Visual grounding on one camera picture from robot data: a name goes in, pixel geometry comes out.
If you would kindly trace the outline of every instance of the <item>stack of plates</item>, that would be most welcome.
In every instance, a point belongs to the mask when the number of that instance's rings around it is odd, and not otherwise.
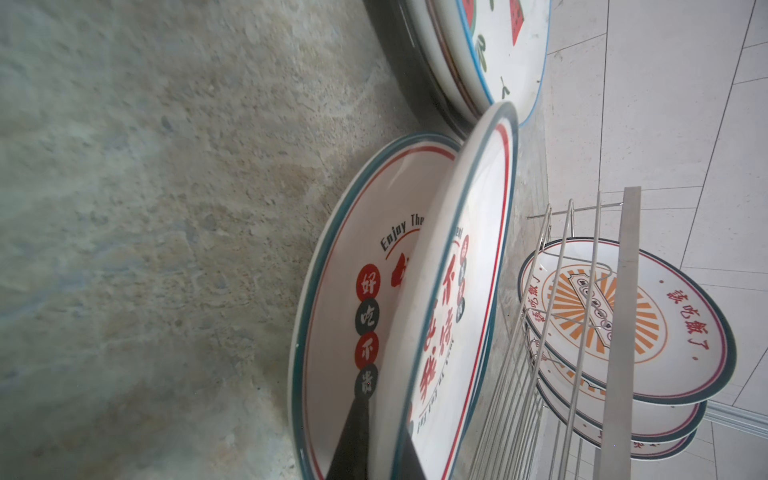
[[[496,101],[523,123],[541,87],[550,0],[400,0],[440,88],[471,124]]]
[[[566,422],[571,404],[581,322],[589,285],[593,239],[569,239],[559,278],[562,241],[533,254],[518,278],[518,294],[529,308],[528,345],[538,352],[551,292],[558,284],[551,325],[542,351],[538,389],[552,412]],[[601,446],[608,357],[616,293],[618,243],[600,240],[596,289],[589,309],[586,355],[574,430]],[[531,285],[525,286],[533,271]],[[640,251],[637,281],[632,458],[658,460],[682,452],[693,440],[706,400],[733,375],[736,345],[714,301],[688,276],[651,253]]]
[[[413,134],[353,179],[300,297],[289,418],[304,478],[325,478],[353,401],[368,478],[391,478],[410,436],[426,478],[451,473],[482,384],[517,162],[498,102],[459,146]]]

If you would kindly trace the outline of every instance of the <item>plate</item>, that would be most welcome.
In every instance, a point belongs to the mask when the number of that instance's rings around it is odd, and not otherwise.
[[[402,278],[459,146],[414,134],[362,167],[320,235],[302,289],[288,371],[288,412],[304,478],[322,479],[355,396],[375,405],[382,350]]]
[[[448,49],[448,42],[435,16],[432,0],[403,0],[410,12],[418,43],[440,88],[456,110],[471,124],[477,123],[482,110],[475,105],[464,78],[459,74],[456,60]]]
[[[528,348],[531,353],[538,351],[538,344],[538,337],[528,329]],[[570,407],[576,373],[555,358],[549,348],[545,348],[543,352],[539,376],[558,400],[566,407]],[[577,406],[576,414],[582,420],[599,429],[603,428],[605,389],[582,379]],[[706,402],[678,406],[634,402],[632,439],[646,443],[672,442],[682,439],[698,428],[706,409]]]
[[[525,123],[544,76],[550,0],[436,4],[449,50],[475,104],[483,111],[496,101],[511,101]]]
[[[403,284],[372,416],[369,474],[394,478],[404,435],[428,480],[450,476],[492,328],[517,159],[517,117],[494,105],[430,209]]]
[[[568,407],[553,395],[552,391],[542,383],[541,379],[536,384],[536,388],[538,388],[538,392],[541,393],[541,397],[552,413],[567,425]],[[574,432],[592,445],[598,448],[602,446],[603,432],[591,423],[579,422],[577,418],[577,421],[574,422]],[[661,460],[674,457],[678,453],[683,452],[694,440],[695,436],[696,431],[694,430],[688,436],[674,442],[632,442],[630,456],[633,460]]]
[[[554,285],[560,240],[548,243],[523,299],[521,288],[533,254],[518,277],[518,295],[527,307],[544,310]],[[600,240],[598,289],[595,289],[584,356],[584,377],[605,387],[611,345],[618,242]],[[568,241],[565,256],[590,259],[592,239]],[[637,280],[637,332],[635,335],[634,398],[666,405],[698,403],[719,392],[733,375],[736,343],[728,322],[715,302],[685,273],[659,257],[640,250]],[[583,299],[587,295],[589,261],[563,260],[558,293],[548,329],[547,345],[561,362],[575,369],[581,341]],[[543,313],[528,311],[528,324],[537,336]]]

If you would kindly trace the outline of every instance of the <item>tile floor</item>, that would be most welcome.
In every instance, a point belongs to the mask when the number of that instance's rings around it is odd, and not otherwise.
[[[641,248],[700,283],[736,335],[715,400],[768,414],[768,0],[554,0],[543,102],[553,207],[642,186]],[[607,210],[601,236],[615,238]],[[577,214],[576,234],[593,223]],[[707,422],[632,478],[766,478],[766,453],[768,440]]]

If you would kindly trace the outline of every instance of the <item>dish rack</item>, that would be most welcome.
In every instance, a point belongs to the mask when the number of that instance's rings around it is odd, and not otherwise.
[[[551,205],[543,214],[528,217],[529,221],[543,219],[538,236],[538,246],[533,255],[531,265],[537,264],[540,254],[552,254],[544,252],[544,246],[551,239],[552,218],[565,215],[562,231],[562,243],[558,257],[558,265],[554,278],[559,278],[564,258],[565,245],[574,234],[574,213],[578,211],[594,210],[594,244],[591,259],[583,260],[589,263],[589,287],[587,298],[592,297],[596,283],[598,269],[597,239],[600,238],[601,210],[605,207],[621,206],[621,225],[619,229],[619,257],[617,268],[617,294],[614,309],[614,328],[611,339],[611,355],[608,362],[607,388],[605,396],[604,425],[602,444],[603,449],[595,449],[594,479],[609,480],[613,478],[630,478],[631,457],[631,418],[632,397],[634,384],[634,317],[637,312],[637,262],[640,249],[640,207],[641,189],[639,187],[627,187],[624,189],[624,199],[615,204],[601,204],[600,193],[593,207],[574,208],[573,200],[568,201],[566,210],[552,212]],[[531,285],[531,277],[534,269],[528,271],[525,278],[525,287],[522,292],[527,292]],[[538,392],[537,378],[541,364],[542,352],[545,341],[538,342],[538,351],[531,355],[528,351],[528,336],[525,328],[525,316],[529,311],[539,312],[545,321],[541,331],[541,338],[547,338],[547,328],[552,317],[559,317],[552,312],[554,297],[558,289],[558,282],[554,283],[552,294],[545,309],[536,309],[526,306],[521,300],[514,316],[512,317],[511,342],[509,343],[502,362],[501,373],[495,385],[488,415],[482,427],[479,443],[472,458],[468,470],[469,480],[509,478],[514,480],[526,480],[534,478],[536,465],[545,465],[542,462],[551,456],[549,471],[546,476],[541,473],[539,478],[552,480],[565,480],[566,474],[570,478],[578,478],[581,467],[581,449],[583,439],[578,437],[578,453],[575,461],[571,460],[571,441],[574,435],[574,420],[576,416],[579,381],[573,382],[571,401],[568,410],[568,422],[563,430],[563,422],[558,421],[554,446],[551,452],[541,451],[539,448],[539,430],[545,409],[548,408],[541,394]],[[584,315],[583,328],[600,328],[589,324],[588,315]],[[581,345],[578,350],[575,378],[581,379],[582,364],[586,346],[587,335],[581,336]]]

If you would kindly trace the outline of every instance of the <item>black circle with chinese character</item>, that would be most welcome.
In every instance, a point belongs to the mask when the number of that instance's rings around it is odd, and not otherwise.
[[[363,300],[355,313],[355,330],[359,335],[372,332],[379,325],[379,303],[376,299]]]
[[[360,370],[355,379],[355,397],[371,398],[376,391],[376,383],[379,381],[379,369],[371,363]]]
[[[458,310],[456,311],[456,323],[458,323],[463,316],[464,316],[464,297],[462,297],[462,301],[458,303]]]
[[[467,259],[462,262],[462,267],[458,269],[458,284],[461,285],[464,281],[464,274],[467,273]]]

